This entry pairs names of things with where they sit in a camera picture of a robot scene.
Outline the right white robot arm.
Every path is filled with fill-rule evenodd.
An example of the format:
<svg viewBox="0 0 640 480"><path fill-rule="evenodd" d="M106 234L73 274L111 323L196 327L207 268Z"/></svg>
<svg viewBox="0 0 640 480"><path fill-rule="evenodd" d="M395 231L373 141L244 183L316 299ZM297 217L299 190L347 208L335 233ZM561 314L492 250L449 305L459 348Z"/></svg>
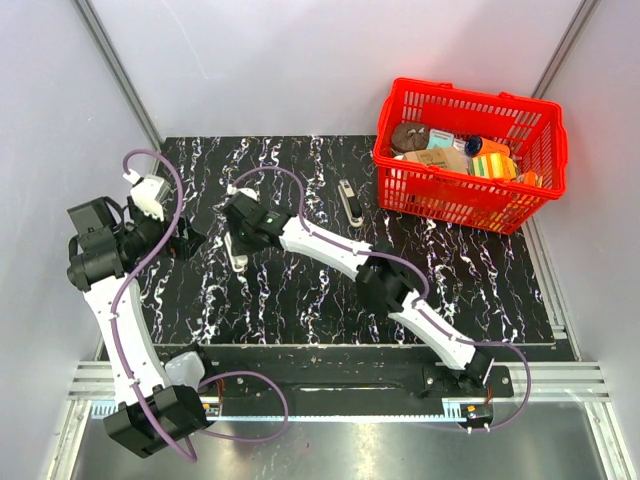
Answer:
<svg viewBox="0 0 640 480"><path fill-rule="evenodd" d="M427 293L411 274L426 278L413 264L366 242L349 240L298 215L261 205L248 188L229 189L223 207L230 261L242 269L246 258L269 248L309 257L355 282L359 302L409 329L431 348L450 371L456 387L476 396L491 382L493 357L481 350L431 308Z"/></svg>

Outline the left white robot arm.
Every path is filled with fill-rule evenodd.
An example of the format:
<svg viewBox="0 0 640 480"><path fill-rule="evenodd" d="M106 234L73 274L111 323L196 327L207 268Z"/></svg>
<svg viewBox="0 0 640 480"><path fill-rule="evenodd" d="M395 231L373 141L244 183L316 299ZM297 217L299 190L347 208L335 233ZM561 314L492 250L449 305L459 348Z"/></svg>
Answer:
<svg viewBox="0 0 640 480"><path fill-rule="evenodd" d="M120 207L98 197L69 209L76 229L68 243L67 277L96 318L111 361L116 410L108 436L140 458L171 447L196 458L191 434L207 427L201 395L217 381L197 347L160 361L146 326L137 275L158 257L187 259L203 238L179 216L145 215L132 201Z"/></svg>

